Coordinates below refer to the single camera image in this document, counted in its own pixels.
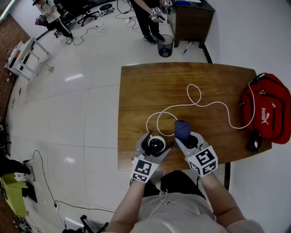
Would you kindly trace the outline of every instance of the black cable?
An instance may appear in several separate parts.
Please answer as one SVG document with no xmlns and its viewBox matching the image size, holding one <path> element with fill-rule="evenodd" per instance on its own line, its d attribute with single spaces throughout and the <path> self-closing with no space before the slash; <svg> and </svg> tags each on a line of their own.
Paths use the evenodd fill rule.
<svg viewBox="0 0 291 233">
<path fill-rule="evenodd" d="M 116 6 L 116 8 L 118 9 L 118 11 L 121 13 L 121 14 L 127 14 L 128 12 L 130 12 L 131 11 L 131 9 L 132 9 L 132 4 L 129 4 L 129 0 L 127 0 L 127 3 L 128 3 L 128 5 L 130 6 L 130 9 L 128 10 L 128 11 L 125 11 L 125 12 L 121 12 L 119 9 L 118 9 L 118 0 L 117 0 L 117 6 Z"/>
<path fill-rule="evenodd" d="M 126 17 L 126 18 L 117 18 L 117 16 L 119 16 L 119 15 L 122 15 L 122 13 L 119 13 L 119 14 L 115 15 L 115 18 L 116 18 L 116 19 L 124 19 L 124 20 L 129 19 L 129 18 L 132 18 L 132 17 L 135 17 L 135 18 L 136 18 L 136 16 Z"/>
<path fill-rule="evenodd" d="M 65 205 L 68 205 L 68 206 L 72 206 L 68 203 L 65 203 L 65 202 L 62 202 L 62 201 L 55 201 L 56 202 L 60 202 L 60 203 L 63 203 Z M 106 211 L 106 212 L 111 212 L 111 213 L 114 213 L 114 211 L 110 211 L 110 210 L 105 210 L 105 209 L 90 209 L 90 208 L 84 208 L 84 207 L 78 207 L 78 206 L 72 206 L 72 207 L 75 207 L 75 208 L 79 208 L 79 209 L 87 209 L 87 210 L 102 210 L 102 211 Z"/>
<path fill-rule="evenodd" d="M 74 44 L 75 46 L 79 46 L 79 45 L 83 44 L 83 42 L 85 41 L 84 38 L 83 38 L 83 36 L 85 36 L 85 35 L 88 33 L 88 31 L 89 31 L 90 29 L 95 29 L 95 28 L 98 28 L 98 26 L 95 26 L 95 27 L 92 27 L 92 28 L 88 28 L 88 29 L 87 29 L 87 32 L 86 32 L 84 35 L 80 36 L 80 38 L 81 38 L 83 41 L 82 41 L 81 43 L 79 43 L 79 44 L 75 44 L 74 39 L 73 39 L 73 44 Z"/>
<path fill-rule="evenodd" d="M 131 20 L 134 20 L 134 22 L 135 22 L 135 24 L 132 26 L 132 30 L 136 30 L 136 29 L 140 28 L 140 27 L 133 28 L 136 25 L 136 20 L 135 19 L 131 19 Z"/>
<path fill-rule="evenodd" d="M 35 150 L 35 151 L 33 152 L 33 155 L 34 155 L 34 153 L 35 153 L 36 151 L 37 151 L 37 152 L 39 153 L 39 155 L 40 155 L 42 171 L 43 171 L 43 174 L 44 174 L 44 177 L 45 177 L 44 163 L 43 163 L 43 160 L 42 160 L 42 156 L 41 156 L 41 154 L 40 154 L 40 151 Z M 46 177 L 45 177 L 45 183 L 46 183 L 46 186 L 47 186 L 47 188 L 48 188 L 48 190 L 49 190 L 49 192 L 50 192 L 51 199 L 53 199 L 53 201 L 54 201 L 54 206 L 55 206 L 55 207 L 57 207 L 56 202 L 60 202 L 60 203 L 63 203 L 63 204 L 65 204 L 65 205 L 72 206 L 72 207 L 79 208 L 79 209 L 101 210 L 101 211 L 106 211 L 106 212 L 114 213 L 114 211 L 110 211 L 110 210 L 97 209 L 97 208 L 96 208 L 96 209 L 90 209 L 90 208 L 78 207 L 78 206 L 73 206 L 73 205 L 70 205 L 70 204 L 65 203 L 65 202 L 62 202 L 62 201 L 55 200 L 54 197 L 53 197 L 53 194 L 52 194 L 51 191 L 50 191 L 50 187 L 49 187 L 49 185 L 48 185 L 48 183 L 47 183 Z"/>
<path fill-rule="evenodd" d="M 28 216 L 30 219 L 31 219 L 31 221 L 34 223 L 34 225 L 35 225 L 35 227 L 34 226 L 32 226 L 29 222 L 28 222 L 28 224 L 31 226 L 31 227 L 33 227 L 34 229 L 36 229 L 38 232 L 40 232 L 41 233 L 41 229 L 36 225 L 36 223 L 32 220 L 32 218 L 30 217 L 30 216 Z"/>
<path fill-rule="evenodd" d="M 29 161 L 33 160 L 34 157 L 35 157 L 35 152 L 36 152 L 36 151 L 33 152 L 32 159 L 24 160 L 24 161 L 18 161 L 18 162 L 29 162 Z"/>
</svg>

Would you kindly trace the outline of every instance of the trash can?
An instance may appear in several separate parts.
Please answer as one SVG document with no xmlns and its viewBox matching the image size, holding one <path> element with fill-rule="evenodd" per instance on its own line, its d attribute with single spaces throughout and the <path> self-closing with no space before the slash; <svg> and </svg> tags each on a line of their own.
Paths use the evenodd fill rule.
<svg viewBox="0 0 291 233">
<path fill-rule="evenodd" d="M 159 54 L 162 57 L 169 57 L 172 54 L 174 38 L 170 35 L 162 35 L 165 41 L 156 40 Z"/>
</svg>

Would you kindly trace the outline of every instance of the puma logo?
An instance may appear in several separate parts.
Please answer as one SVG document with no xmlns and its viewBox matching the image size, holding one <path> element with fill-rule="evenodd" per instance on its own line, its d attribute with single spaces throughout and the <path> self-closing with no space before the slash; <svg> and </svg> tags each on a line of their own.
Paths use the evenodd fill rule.
<svg viewBox="0 0 291 233">
<path fill-rule="evenodd" d="M 269 125 L 269 123 L 267 122 L 269 116 L 270 116 L 270 114 L 268 112 L 267 112 L 267 116 L 266 116 L 266 109 L 262 108 L 262 123 L 267 123 L 267 125 Z"/>
</svg>

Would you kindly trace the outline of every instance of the white wall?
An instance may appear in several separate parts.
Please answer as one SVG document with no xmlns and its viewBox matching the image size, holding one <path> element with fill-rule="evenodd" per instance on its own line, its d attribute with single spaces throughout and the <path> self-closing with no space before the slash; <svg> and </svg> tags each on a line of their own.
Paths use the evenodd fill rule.
<svg viewBox="0 0 291 233">
<path fill-rule="evenodd" d="M 207 0 L 216 10 L 206 47 L 213 63 L 275 74 L 291 90 L 291 7 L 286 0 Z M 291 143 L 231 164 L 230 192 L 266 233 L 291 224 Z"/>
<path fill-rule="evenodd" d="M 18 2 L 12 6 L 10 13 L 29 36 L 37 38 L 46 32 L 47 28 L 35 25 L 35 20 L 41 15 L 41 12 L 36 6 L 32 6 L 32 3 L 32 0 L 18 0 Z"/>
</svg>

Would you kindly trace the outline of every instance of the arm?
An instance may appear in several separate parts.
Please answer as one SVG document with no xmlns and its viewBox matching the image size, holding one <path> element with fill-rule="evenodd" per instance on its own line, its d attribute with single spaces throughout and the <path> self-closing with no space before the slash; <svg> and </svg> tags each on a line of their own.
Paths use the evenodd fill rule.
<svg viewBox="0 0 291 233">
<path fill-rule="evenodd" d="M 221 226 L 226 228 L 233 223 L 245 220 L 232 195 L 213 173 L 201 177 L 201 182 L 216 216 L 216 221 Z"/>
<path fill-rule="evenodd" d="M 56 6 L 53 2 L 53 0 L 48 0 L 49 6 L 51 6 L 50 10 L 47 12 L 48 15 L 53 13 L 56 10 Z"/>
<path fill-rule="evenodd" d="M 147 13 L 149 13 L 149 14 L 151 13 L 150 8 L 143 0 L 134 0 L 134 1 L 137 5 L 139 5 L 142 9 L 144 9 Z"/>
<path fill-rule="evenodd" d="M 160 0 L 160 8 L 162 8 L 163 7 L 163 2 L 164 2 L 165 0 Z"/>
<path fill-rule="evenodd" d="M 106 231 L 129 233 L 138 219 L 145 183 L 134 180 L 116 209 Z"/>
</svg>

